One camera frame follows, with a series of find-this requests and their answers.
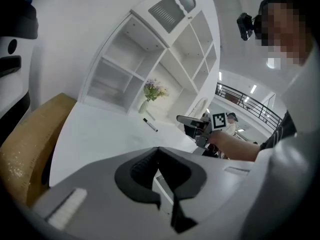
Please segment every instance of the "cardboard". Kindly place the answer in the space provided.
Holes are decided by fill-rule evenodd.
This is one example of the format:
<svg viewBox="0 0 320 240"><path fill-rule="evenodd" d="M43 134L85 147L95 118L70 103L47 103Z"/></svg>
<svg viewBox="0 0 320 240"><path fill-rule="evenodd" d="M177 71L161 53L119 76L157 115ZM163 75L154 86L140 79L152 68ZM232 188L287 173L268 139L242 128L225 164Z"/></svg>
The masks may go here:
<svg viewBox="0 0 320 240"><path fill-rule="evenodd" d="M18 124L0 148L2 182L29 207L49 188L42 174L76 102L64 93L53 97Z"/></svg>

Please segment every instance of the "white table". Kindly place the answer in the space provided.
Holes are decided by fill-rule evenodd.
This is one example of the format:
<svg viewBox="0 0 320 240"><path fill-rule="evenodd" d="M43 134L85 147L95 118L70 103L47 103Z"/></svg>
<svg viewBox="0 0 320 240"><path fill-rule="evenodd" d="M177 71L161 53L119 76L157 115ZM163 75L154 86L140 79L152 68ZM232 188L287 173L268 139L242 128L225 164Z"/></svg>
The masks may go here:
<svg viewBox="0 0 320 240"><path fill-rule="evenodd" d="M169 147L193 152L196 144L173 124L151 122L77 102L65 121L53 153L49 186L53 187L92 162L131 151Z"/></svg>

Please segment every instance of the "black sleeve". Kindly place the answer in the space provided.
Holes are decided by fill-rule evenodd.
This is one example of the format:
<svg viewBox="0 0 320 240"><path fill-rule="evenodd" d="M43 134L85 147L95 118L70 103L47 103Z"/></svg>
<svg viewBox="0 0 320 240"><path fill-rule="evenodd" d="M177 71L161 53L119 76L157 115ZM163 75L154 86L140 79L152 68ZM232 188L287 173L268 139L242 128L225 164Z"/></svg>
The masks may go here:
<svg viewBox="0 0 320 240"><path fill-rule="evenodd" d="M260 150L273 148L281 139L292 136L296 133L296 127L291 119L289 112L287 111L283 117L282 122L278 128L274 131L270 138L266 142L262 143Z"/></svg>

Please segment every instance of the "balcony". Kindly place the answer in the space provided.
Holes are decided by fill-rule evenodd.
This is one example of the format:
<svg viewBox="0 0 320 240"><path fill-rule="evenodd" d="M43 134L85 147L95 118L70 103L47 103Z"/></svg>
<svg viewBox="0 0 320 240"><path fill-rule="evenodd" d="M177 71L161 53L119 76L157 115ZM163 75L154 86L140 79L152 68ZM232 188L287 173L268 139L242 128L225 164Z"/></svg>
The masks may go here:
<svg viewBox="0 0 320 240"><path fill-rule="evenodd" d="M276 130L276 128L282 122L282 118L268 107L249 95L225 84L218 83L215 89L215 94L238 105L241 107L240 109L248 111L264 122L272 130Z"/></svg>

